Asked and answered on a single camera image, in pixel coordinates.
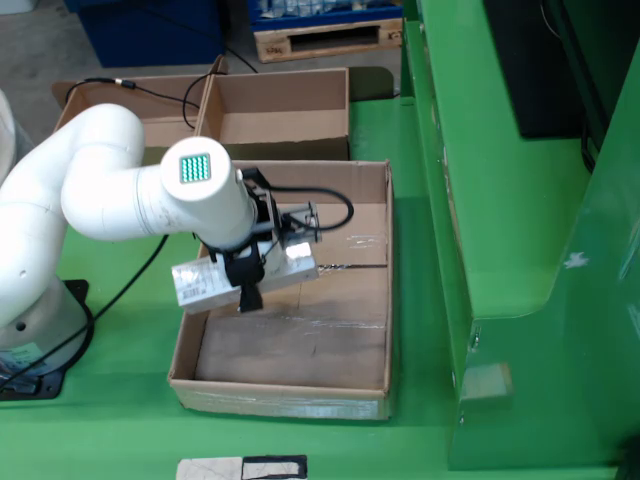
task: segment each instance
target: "blue bin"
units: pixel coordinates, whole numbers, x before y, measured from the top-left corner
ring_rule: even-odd
[[[402,17],[390,0],[247,0],[254,32]],[[363,10],[354,9],[364,4]]]
[[[225,51],[216,0],[65,2],[106,68],[212,63]]]

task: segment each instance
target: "small cardboard box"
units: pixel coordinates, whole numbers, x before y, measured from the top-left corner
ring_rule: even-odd
[[[212,77],[197,135],[234,160],[348,160],[349,69]]]
[[[226,71],[224,57],[218,57],[210,68],[209,73]],[[193,81],[200,75],[176,75],[161,77],[135,77],[127,80],[134,81],[139,87],[152,92],[169,95],[182,99]],[[131,90],[113,83],[87,83],[75,88],[69,102],[65,104],[66,94],[74,82],[58,82],[53,85],[53,95],[63,109],[55,130],[62,128],[76,115],[84,110],[102,103],[114,103],[128,108],[135,113],[144,125],[145,134],[145,165],[159,163],[162,155],[174,143],[194,135],[194,129],[189,127],[182,116],[182,102],[160,98],[141,90]],[[207,86],[206,79],[198,82],[189,93],[187,100],[202,105]],[[187,104],[187,120],[194,127],[198,122],[199,110]]]
[[[391,412],[393,192],[388,163],[236,162],[274,185],[326,186],[351,198],[353,220],[312,246],[320,278],[267,293],[265,308],[185,314],[169,383],[186,408],[303,418],[383,420]],[[321,224],[345,213],[315,201]],[[206,255],[201,250],[200,256]]]

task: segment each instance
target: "black cable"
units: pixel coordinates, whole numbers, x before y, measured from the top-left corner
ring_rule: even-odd
[[[137,8],[138,10],[145,12],[147,15],[152,15],[154,17],[160,18],[162,20],[164,20],[165,22],[171,23],[173,25],[175,25],[176,27],[180,27],[180,28],[184,28],[185,30],[188,30],[190,32],[193,33],[197,33],[198,35],[202,35],[204,37],[208,37],[211,38],[215,41],[217,41],[222,47],[224,47],[225,49],[229,50],[229,53],[231,53],[232,55],[234,55],[235,57],[237,57],[238,60],[240,60],[242,63],[244,63],[247,67],[249,67],[251,69],[251,71],[253,73],[258,73],[258,70],[255,69],[255,67],[253,65],[251,65],[242,55],[240,55],[238,52],[236,52],[235,50],[231,49],[229,47],[229,45],[227,45],[224,40],[222,40],[219,36],[217,35],[211,35],[210,33],[207,32],[203,32],[201,30],[198,30],[196,28],[193,28],[189,25],[185,25],[184,23],[180,23],[180,22],[176,22],[173,18],[171,17],[167,17],[166,15],[163,15],[161,13],[158,13],[154,10],[151,10],[149,8],[146,7],[141,7],[139,5],[134,5],[135,8]]]
[[[144,93],[148,93],[149,95],[153,95],[154,97],[158,97],[158,98],[164,98],[166,100],[175,100],[176,102],[182,102],[183,108],[186,107],[186,105],[191,105],[194,108],[199,109],[200,105],[196,105],[195,103],[187,100],[186,98],[182,99],[182,98],[178,98],[178,97],[172,97],[171,95],[165,95],[163,93],[157,93],[157,92],[153,92],[149,89],[146,88],[142,88],[136,85],[135,90],[140,90],[141,92]]]
[[[105,78],[105,77],[85,78],[81,82],[78,82],[75,85],[72,85],[71,88],[69,88],[69,90],[67,90],[67,95],[65,96],[64,103],[65,104],[69,103],[69,97],[71,96],[71,92],[73,92],[80,85],[85,85],[87,83],[116,83],[116,79],[115,78]]]
[[[292,192],[292,193],[324,193],[326,195],[331,195],[332,197],[336,197],[347,207],[347,216],[339,221],[338,223],[334,223],[333,225],[329,225],[327,227],[317,226],[314,227],[312,225],[307,225],[304,222],[301,222],[297,218],[293,217],[290,214],[285,214],[286,218],[291,222],[296,224],[299,227],[302,227],[306,230],[312,230],[314,232],[330,232],[331,230],[337,230],[340,227],[344,227],[347,223],[351,221],[353,218],[353,214],[355,210],[353,208],[353,203],[346,196],[341,194],[340,192],[336,192],[335,190],[331,190],[330,188],[320,188],[320,187],[275,187],[270,185],[269,190],[274,192]]]
[[[582,161],[589,173],[593,173],[593,169],[596,167],[596,161],[589,151],[589,127],[587,122],[584,122],[582,127],[582,137],[580,139],[580,152],[582,153]]]
[[[193,87],[195,87],[198,83],[200,83],[202,80],[207,78],[209,75],[226,75],[226,73],[224,73],[224,72],[209,72],[209,73],[205,73],[204,75],[199,76],[193,82],[191,82],[191,85],[189,85],[189,88],[187,88],[187,91],[184,93],[184,99],[182,100],[182,118],[184,119],[184,123],[186,123],[188,126],[193,128],[194,130],[195,130],[196,127],[191,125],[189,123],[189,120],[187,120],[187,98],[189,97],[189,94],[191,93],[191,90],[193,89]]]
[[[165,95],[164,93],[154,92],[153,90],[149,90],[148,88],[140,87],[133,80],[125,80],[121,78],[104,78],[104,77],[96,77],[96,78],[85,78],[84,80],[75,83],[69,87],[67,90],[67,94],[65,96],[65,103],[69,103],[69,98],[71,97],[71,92],[73,92],[76,88],[81,85],[86,85],[88,83],[113,83],[123,88],[128,88],[129,90],[140,90],[141,92],[147,93],[149,95],[153,95],[154,97],[164,98],[165,100],[173,100],[174,102],[180,102],[182,104],[191,105],[194,108],[200,108],[200,105],[196,105],[195,103],[187,100],[186,98],[178,98],[172,97],[171,95]]]
[[[149,268],[149,265],[151,265],[153,263],[153,261],[156,259],[156,257],[160,254],[160,252],[162,251],[162,248],[164,247],[165,243],[167,243],[167,239],[169,238],[169,235],[165,235],[164,237],[162,237],[162,240],[160,240],[160,243],[158,244],[158,246],[156,247],[156,249],[153,251],[153,253],[151,254],[151,256],[147,259],[147,261],[142,265],[142,267],[140,267],[140,269],[136,272],[136,274],[131,278],[131,280],[129,280],[127,282],[127,284],[116,294],[115,297],[113,297],[109,303],[107,303],[104,307],[102,307],[102,309],[100,309],[100,311],[98,313],[96,313],[92,319],[88,320],[87,323],[80,329],[78,330],[76,333],[74,333],[73,335],[71,335],[69,338],[67,338],[66,340],[64,340],[62,343],[60,343],[58,346],[54,347],[52,350],[50,350],[48,353],[44,354],[42,357],[40,357],[38,360],[30,363],[29,365],[27,365],[26,367],[24,367],[22,370],[14,373],[13,375],[11,375],[7,380],[5,380],[4,382],[0,383],[0,392],[2,392],[2,390],[9,385],[11,382],[13,382],[15,379],[23,376],[25,373],[27,373],[29,370],[31,370],[32,368],[37,367],[38,365],[40,365],[42,362],[44,362],[47,358],[51,357],[52,355],[55,355],[57,352],[59,352],[60,350],[62,350],[64,347],[66,347],[67,345],[69,345],[71,342],[73,342],[76,338],[78,338],[80,335],[82,335],[84,332],[86,332],[91,326],[93,326],[99,319],[100,317],[102,317],[105,313],[107,313],[107,311],[113,307],[113,305],[120,300],[120,298],[127,293],[127,291],[131,288],[131,286],[136,283],[136,281],[138,280],[138,278],[140,278],[140,276],[145,272],[145,270],[147,268]]]

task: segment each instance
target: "black cable on table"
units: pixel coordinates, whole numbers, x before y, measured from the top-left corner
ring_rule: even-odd
[[[96,313],[92,319],[88,320],[87,323],[81,328],[79,329],[77,332],[75,332],[73,335],[71,335],[70,337],[68,337],[66,340],[64,340],[62,343],[60,343],[59,345],[57,345],[56,347],[54,347],[52,350],[50,350],[49,352],[47,352],[46,354],[44,354],[42,357],[40,357],[38,360],[30,363],[29,365],[27,365],[26,367],[24,367],[22,370],[14,373],[13,375],[11,375],[7,380],[5,380],[4,382],[0,383],[0,392],[2,392],[2,390],[9,385],[11,382],[13,382],[14,380],[16,380],[17,378],[23,376],[25,373],[29,372],[31,369],[37,367],[38,365],[40,365],[42,362],[44,362],[47,358],[51,357],[52,355],[55,355],[57,352],[59,352],[60,350],[62,350],[64,347],[66,347],[67,345],[69,345],[71,342],[73,342],[76,338],[78,338],[80,335],[82,335],[84,332],[86,332],[90,327],[92,327],[93,325],[95,325],[95,323],[100,319],[100,317],[102,317],[105,313],[107,313],[107,311],[113,307],[113,305],[120,300],[120,298],[127,293],[127,291],[133,286],[134,283],[136,283],[136,281],[138,280],[138,278],[140,278],[140,276],[145,272],[145,270],[147,268],[149,268],[149,265],[151,265],[153,263],[153,261],[156,259],[156,257],[160,254],[160,252],[162,251],[165,243],[167,243],[167,239],[169,238],[169,235],[165,235],[164,237],[162,237],[162,240],[160,240],[160,243],[158,244],[158,246],[156,247],[156,249],[153,251],[153,253],[151,254],[151,256],[147,259],[147,261],[142,265],[142,267],[140,267],[140,269],[136,272],[136,274],[131,278],[131,280],[129,280],[127,282],[127,284],[122,287],[122,289],[116,294],[115,297],[113,297],[109,303],[107,303],[104,307],[102,307],[100,309],[100,311],[98,313]]]

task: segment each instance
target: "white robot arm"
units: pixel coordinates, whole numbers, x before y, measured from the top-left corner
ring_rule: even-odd
[[[229,283],[242,288],[246,309],[261,308],[257,284],[265,271],[284,271],[278,269],[280,260],[271,266],[265,262],[274,245],[282,252],[289,244],[319,240],[313,204],[280,211],[268,191],[245,184],[225,149],[212,139],[182,140],[160,165],[142,167],[143,154],[140,120],[123,107],[104,104],[78,115],[9,174],[0,187],[0,351],[7,348],[3,339],[9,347],[26,341],[13,328],[24,323],[21,319],[41,326],[56,323],[43,320],[50,310],[44,303],[61,298],[52,292],[60,290],[55,271],[67,224],[106,241],[193,232],[208,247],[211,260],[224,264]],[[252,175],[258,186],[269,188],[259,172]],[[348,221],[353,207],[345,203]],[[302,280],[292,277],[290,283],[294,281]],[[64,303],[60,300],[56,308]],[[39,335],[53,342],[62,333]]]

